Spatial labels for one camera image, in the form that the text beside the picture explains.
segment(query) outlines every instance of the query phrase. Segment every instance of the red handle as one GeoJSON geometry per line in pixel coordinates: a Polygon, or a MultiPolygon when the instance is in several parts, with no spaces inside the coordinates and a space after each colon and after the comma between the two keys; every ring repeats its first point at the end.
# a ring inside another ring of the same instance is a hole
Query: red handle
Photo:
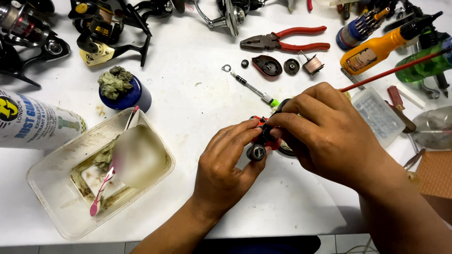
{"type": "Polygon", "coordinates": [[[326,30],[326,26],[321,27],[294,27],[289,28],[284,31],[280,31],[279,33],[275,33],[276,36],[282,38],[284,36],[287,36],[289,34],[317,34],[317,33],[323,33],[326,30]]]}
{"type": "Polygon", "coordinates": [[[308,0],[308,11],[312,11],[312,0],[308,0]]]}
{"type": "Polygon", "coordinates": [[[296,45],[279,42],[279,45],[281,45],[281,50],[289,51],[289,52],[299,52],[300,50],[309,51],[309,50],[314,50],[314,49],[327,50],[327,49],[330,49],[330,46],[331,46],[329,43],[323,43],[323,42],[312,43],[312,44],[302,45],[302,46],[296,46],[296,45]]]}

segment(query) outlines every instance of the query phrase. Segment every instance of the forearm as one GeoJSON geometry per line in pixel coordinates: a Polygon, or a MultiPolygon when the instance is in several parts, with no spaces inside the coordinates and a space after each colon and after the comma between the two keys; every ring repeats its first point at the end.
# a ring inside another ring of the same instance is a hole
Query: forearm
{"type": "Polygon", "coordinates": [[[206,218],[190,198],[169,220],[148,235],[131,254],[191,253],[217,224],[206,218]]]}
{"type": "Polygon", "coordinates": [[[447,253],[452,233],[395,161],[391,180],[375,191],[361,191],[360,204],[381,253],[447,253]]]}

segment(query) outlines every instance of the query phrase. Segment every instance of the pliers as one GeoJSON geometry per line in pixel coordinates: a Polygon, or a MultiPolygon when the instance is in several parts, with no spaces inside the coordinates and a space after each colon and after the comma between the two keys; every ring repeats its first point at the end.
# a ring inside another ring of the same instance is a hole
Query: pliers
{"type": "Polygon", "coordinates": [[[290,35],[290,34],[319,34],[326,30],[326,26],[321,26],[317,28],[305,28],[305,27],[294,27],[289,28],[284,31],[280,31],[279,33],[269,33],[266,35],[256,35],[250,37],[246,40],[240,42],[240,48],[250,49],[250,50],[272,50],[272,49],[280,49],[283,51],[290,52],[298,52],[308,51],[313,49],[324,49],[327,50],[330,48],[329,43],[312,43],[303,46],[290,45],[283,42],[280,42],[280,38],[290,35]]]}

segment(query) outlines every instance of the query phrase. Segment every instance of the logo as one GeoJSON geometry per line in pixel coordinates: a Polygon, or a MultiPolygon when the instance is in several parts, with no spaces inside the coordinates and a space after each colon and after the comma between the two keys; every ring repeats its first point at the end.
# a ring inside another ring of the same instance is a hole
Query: logo
{"type": "Polygon", "coordinates": [[[5,122],[13,121],[17,118],[17,104],[6,96],[0,96],[0,119],[5,122]]]}

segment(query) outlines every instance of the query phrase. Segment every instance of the right hand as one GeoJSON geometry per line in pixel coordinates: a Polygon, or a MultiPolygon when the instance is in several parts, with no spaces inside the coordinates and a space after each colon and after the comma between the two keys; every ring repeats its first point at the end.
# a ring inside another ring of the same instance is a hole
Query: right hand
{"type": "Polygon", "coordinates": [[[391,181],[398,170],[347,97],[328,83],[291,99],[267,124],[278,126],[270,134],[293,149],[303,168],[356,191],[391,181]]]}

